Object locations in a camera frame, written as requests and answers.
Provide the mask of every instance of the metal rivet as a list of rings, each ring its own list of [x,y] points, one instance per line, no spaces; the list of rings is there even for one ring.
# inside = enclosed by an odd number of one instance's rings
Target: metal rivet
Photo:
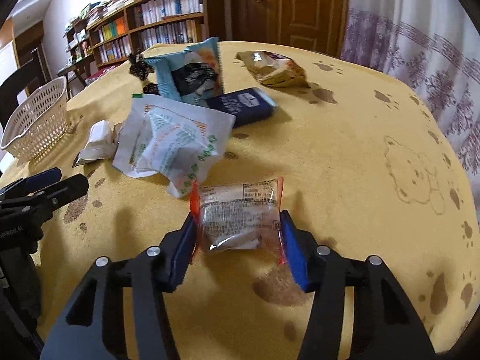
[[[150,257],[158,256],[160,254],[160,248],[158,246],[151,246],[147,249],[147,255]]]
[[[321,256],[328,256],[330,254],[330,248],[328,246],[321,245],[317,247],[317,253]]]
[[[97,261],[95,261],[96,266],[106,266],[109,263],[107,257],[98,257]]]
[[[382,259],[378,256],[370,256],[368,258],[368,261],[370,261],[370,264],[372,264],[373,266],[379,266],[380,264],[382,264]]]

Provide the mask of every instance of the ceiling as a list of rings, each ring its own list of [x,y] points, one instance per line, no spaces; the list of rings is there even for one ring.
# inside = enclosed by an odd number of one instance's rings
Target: ceiling
[[[43,20],[51,0],[18,0],[10,13],[13,19],[13,30],[18,36],[34,24]]]

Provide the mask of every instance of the perforated basket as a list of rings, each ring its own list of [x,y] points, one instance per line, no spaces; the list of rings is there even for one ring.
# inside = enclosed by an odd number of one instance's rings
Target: perforated basket
[[[0,148],[29,161],[59,140],[67,130],[66,88],[67,80],[62,76],[28,96],[8,119]]]

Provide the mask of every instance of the curtain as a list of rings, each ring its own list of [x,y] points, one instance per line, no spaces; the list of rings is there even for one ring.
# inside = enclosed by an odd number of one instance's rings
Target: curtain
[[[431,110],[480,222],[480,35],[458,0],[350,0],[341,59],[393,76]]]

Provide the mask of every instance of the table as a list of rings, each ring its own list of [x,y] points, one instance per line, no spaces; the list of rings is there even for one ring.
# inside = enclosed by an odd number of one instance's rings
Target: table
[[[145,55],[183,48],[157,45]],[[435,349],[449,349],[480,302],[480,235],[467,177],[429,110],[405,84],[382,73],[262,43],[220,44],[227,92],[257,85],[235,60],[247,50],[293,58],[306,69],[311,88],[263,88],[280,110],[234,130],[226,158],[205,184],[284,176],[282,209],[297,226],[343,256],[380,255]],[[35,255],[43,284],[43,337],[97,257],[134,257],[179,228],[189,211],[185,199],[167,195],[161,175],[128,178],[107,160],[71,168],[93,123],[127,117],[131,94],[142,90],[129,66],[122,64],[68,102],[68,133],[51,152],[19,167],[14,163],[1,178],[5,185],[57,166],[66,176],[81,172],[90,181],[87,196],[43,226]],[[183,360],[295,359],[313,299],[298,290],[285,266],[260,250],[199,257],[184,284],[165,298]],[[344,357],[352,309],[347,291]],[[135,359],[128,313],[126,329]]]
[[[76,78],[78,78],[78,81],[83,85],[84,88],[87,87],[87,84],[85,80],[82,77],[82,74],[79,73],[79,70],[81,68],[85,69],[85,73],[87,74],[87,77],[90,76],[90,64],[94,62],[94,56],[93,54],[87,55],[85,58],[82,58],[80,61],[75,62],[74,64],[71,64],[69,66],[64,67],[63,69],[59,70],[57,73],[57,77],[60,76],[65,76],[67,79],[67,96],[68,100],[70,100],[70,81],[68,80],[68,73],[73,71],[75,73]]]

